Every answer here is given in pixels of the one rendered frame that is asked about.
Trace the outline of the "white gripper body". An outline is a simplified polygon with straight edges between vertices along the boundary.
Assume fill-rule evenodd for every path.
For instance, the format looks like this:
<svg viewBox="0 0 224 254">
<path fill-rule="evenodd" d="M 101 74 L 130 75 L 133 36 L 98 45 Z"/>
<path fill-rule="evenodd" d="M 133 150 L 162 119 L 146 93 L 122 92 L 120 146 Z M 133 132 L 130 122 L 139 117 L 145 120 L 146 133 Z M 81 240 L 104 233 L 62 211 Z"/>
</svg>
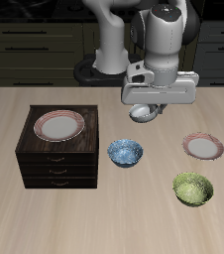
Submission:
<svg viewBox="0 0 224 254">
<path fill-rule="evenodd" d="M 176 81 L 168 86 L 126 83 L 122 87 L 124 104 L 192 104 L 195 101 L 199 75 L 194 71 L 179 71 Z"/>
</svg>

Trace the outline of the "white bowl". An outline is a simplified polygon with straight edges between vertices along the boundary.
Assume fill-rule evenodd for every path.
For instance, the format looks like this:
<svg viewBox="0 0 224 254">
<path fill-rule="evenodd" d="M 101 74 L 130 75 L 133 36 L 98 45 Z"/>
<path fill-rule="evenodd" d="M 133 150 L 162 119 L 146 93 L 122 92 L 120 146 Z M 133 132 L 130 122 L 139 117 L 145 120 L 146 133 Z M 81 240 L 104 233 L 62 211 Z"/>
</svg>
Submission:
<svg viewBox="0 0 224 254">
<path fill-rule="evenodd" d="M 137 123 L 147 123 L 156 118 L 157 114 L 153 112 L 154 104 L 135 104 L 129 110 L 130 118 Z"/>
</svg>

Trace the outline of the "blue patterned bowl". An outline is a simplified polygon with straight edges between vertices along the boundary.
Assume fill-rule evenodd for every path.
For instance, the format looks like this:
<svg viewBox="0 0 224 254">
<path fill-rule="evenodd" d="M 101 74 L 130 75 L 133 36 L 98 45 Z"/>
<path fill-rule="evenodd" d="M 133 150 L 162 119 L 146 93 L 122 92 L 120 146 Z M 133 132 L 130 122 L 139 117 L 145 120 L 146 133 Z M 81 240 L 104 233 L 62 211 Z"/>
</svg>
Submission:
<svg viewBox="0 0 224 254">
<path fill-rule="evenodd" d="M 116 166 L 131 168 L 142 159 L 144 149 L 134 140 L 120 139 L 109 145 L 107 154 Z"/>
</svg>

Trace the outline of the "red rimmed white plate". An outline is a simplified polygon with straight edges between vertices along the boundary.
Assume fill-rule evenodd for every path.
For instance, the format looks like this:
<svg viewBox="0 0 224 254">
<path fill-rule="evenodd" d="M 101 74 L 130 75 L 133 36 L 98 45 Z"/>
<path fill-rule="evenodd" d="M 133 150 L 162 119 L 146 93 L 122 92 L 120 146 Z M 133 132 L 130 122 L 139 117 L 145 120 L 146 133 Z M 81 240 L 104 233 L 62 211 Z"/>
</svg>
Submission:
<svg viewBox="0 0 224 254">
<path fill-rule="evenodd" d="M 48 142 L 62 142 L 76 137 L 85 127 L 83 117 L 71 110 L 55 110 L 41 116 L 34 125 L 35 134 Z"/>
<path fill-rule="evenodd" d="M 192 158 L 202 161 L 214 161 L 224 153 L 222 142 L 211 134 L 192 133 L 182 140 L 184 152 Z"/>
</svg>

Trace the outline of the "green patterned bowl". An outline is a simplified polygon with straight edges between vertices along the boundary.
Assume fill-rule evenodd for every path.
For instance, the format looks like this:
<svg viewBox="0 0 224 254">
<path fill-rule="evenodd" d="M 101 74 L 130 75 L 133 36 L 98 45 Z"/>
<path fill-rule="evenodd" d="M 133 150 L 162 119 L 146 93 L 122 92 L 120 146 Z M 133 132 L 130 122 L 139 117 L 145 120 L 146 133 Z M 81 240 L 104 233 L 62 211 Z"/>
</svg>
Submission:
<svg viewBox="0 0 224 254">
<path fill-rule="evenodd" d="M 180 202 L 193 207 L 204 205 L 214 195 L 211 181 L 194 172 L 177 175 L 172 181 L 172 189 Z"/>
</svg>

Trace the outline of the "dark wooden cabinet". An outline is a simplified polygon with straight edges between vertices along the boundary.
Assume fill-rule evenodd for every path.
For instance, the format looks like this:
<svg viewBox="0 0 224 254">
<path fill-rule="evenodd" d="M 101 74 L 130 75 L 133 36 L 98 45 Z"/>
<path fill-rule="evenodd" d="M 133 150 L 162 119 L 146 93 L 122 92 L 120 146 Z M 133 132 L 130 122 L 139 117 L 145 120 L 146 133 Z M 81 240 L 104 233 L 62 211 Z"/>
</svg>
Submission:
<svg viewBox="0 0 224 254">
<path fill-rule="evenodd" d="M 36 121 L 55 110 L 72 110 L 84 129 L 62 142 L 47 142 L 34 132 Z M 31 105 L 15 154 L 26 189 L 96 189 L 99 124 L 96 105 Z"/>
</svg>

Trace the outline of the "dark kitchen cupboards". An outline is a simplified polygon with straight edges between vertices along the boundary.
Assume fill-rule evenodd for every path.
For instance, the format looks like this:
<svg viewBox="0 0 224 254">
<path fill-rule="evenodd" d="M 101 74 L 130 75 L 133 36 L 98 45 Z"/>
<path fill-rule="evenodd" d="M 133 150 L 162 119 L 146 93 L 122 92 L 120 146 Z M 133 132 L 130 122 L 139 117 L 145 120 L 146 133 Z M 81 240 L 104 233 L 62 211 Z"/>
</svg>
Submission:
<svg viewBox="0 0 224 254">
<path fill-rule="evenodd" d="M 82 0 L 0 0 L 0 86 L 80 86 L 74 67 L 99 46 Z"/>
</svg>

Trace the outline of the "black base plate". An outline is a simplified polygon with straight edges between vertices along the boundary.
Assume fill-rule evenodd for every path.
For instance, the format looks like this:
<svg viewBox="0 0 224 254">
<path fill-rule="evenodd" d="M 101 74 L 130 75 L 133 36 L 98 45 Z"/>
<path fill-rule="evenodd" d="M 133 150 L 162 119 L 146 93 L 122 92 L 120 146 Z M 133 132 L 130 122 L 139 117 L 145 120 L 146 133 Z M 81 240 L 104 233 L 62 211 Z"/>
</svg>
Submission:
<svg viewBox="0 0 224 254">
<path fill-rule="evenodd" d="M 82 87 L 121 87 L 128 64 L 140 60 L 136 54 L 125 54 L 117 60 L 100 54 L 88 54 L 74 67 L 73 75 Z"/>
</svg>

